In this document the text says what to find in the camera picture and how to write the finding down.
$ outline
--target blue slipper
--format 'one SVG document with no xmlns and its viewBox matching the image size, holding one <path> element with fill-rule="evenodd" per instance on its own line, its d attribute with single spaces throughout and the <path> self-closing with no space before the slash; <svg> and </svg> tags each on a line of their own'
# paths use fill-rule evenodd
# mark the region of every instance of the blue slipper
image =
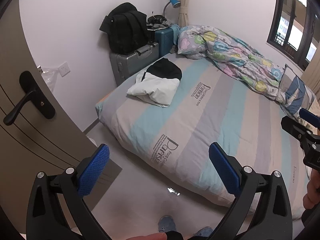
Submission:
<svg viewBox="0 0 320 240">
<path fill-rule="evenodd" d="M 193 236 L 203 236 L 208 237 L 213 232 L 213 229 L 211 227 L 205 227 L 200 229 L 198 232 L 196 232 Z"/>
<path fill-rule="evenodd" d="M 176 224 L 173 221 L 172 216 L 166 215 L 159 220 L 158 223 L 159 232 L 177 231 Z"/>
</svg>

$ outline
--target bed sheet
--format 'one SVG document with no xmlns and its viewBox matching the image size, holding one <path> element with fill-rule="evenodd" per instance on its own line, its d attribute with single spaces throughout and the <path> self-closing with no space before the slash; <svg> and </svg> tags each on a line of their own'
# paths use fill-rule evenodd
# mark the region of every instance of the bed sheet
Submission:
<svg viewBox="0 0 320 240">
<path fill-rule="evenodd" d="M 234 197 L 209 160 L 212 142 L 258 173 L 278 170 L 288 190 L 292 216 L 299 218 L 308 176 L 299 142 L 281 129 L 285 113 L 279 105 L 229 77 L 209 59 L 166 57 L 182 70 L 168 108 L 126 95 L 134 75 L 96 105 L 100 121 L 124 148 L 218 205 L 229 206 Z M 258 199 L 256 194 L 252 210 Z"/>
</svg>

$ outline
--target door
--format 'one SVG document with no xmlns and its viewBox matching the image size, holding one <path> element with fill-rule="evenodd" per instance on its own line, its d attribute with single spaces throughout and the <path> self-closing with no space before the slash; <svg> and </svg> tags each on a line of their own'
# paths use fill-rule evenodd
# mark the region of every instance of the door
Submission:
<svg viewBox="0 0 320 240">
<path fill-rule="evenodd" d="M 25 96 L 19 77 L 26 70 L 31 72 L 56 114 L 46 119 L 28 102 L 15 122 L 6 126 L 3 118 Z M 0 205 L 19 232 L 25 232 L 29 194 L 37 173 L 60 174 L 68 167 L 77 166 L 95 149 L 42 79 L 24 37 L 19 0 L 12 0 L 0 19 Z M 90 209 L 120 171 L 121 168 L 109 160 L 92 193 L 84 198 Z"/>
</svg>

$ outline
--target hand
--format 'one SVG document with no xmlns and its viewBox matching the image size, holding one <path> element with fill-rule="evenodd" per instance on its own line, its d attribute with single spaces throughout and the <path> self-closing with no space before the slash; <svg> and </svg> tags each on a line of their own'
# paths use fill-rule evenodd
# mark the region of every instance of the hand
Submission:
<svg viewBox="0 0 320 240">
<path fill-rule="evenodd" d="M 310 181 L 307 185 L 307 194 L 303 197 L 303 206 L 305 209 L 311 209 L 320 202 L 320 173 L 312 169 Z"/>
<path fill-rule="evenodd" d="M 148 236 L 135 236 L 127 240 L 167 240 L 167 235 L 166 233 L 155 233 Z"/>
</svg>

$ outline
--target electrical outlet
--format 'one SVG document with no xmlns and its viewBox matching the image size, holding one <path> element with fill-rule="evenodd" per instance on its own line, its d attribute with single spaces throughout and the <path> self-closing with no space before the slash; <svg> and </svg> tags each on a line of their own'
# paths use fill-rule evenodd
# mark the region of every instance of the electrical outlet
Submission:
<svg viewBox="0 0 320 240">
<path fill-rule="evenodd" d="M 59 68 L 58 68 L 59 72 L 60 72 L 60 75 L 62 77 L 64 77 L 65 75 L 67 75 L 69 72 L 70 72 L 70 68 L 68 66 L 68 63 L 65 62 L 63 63 Z"/>
</svg>

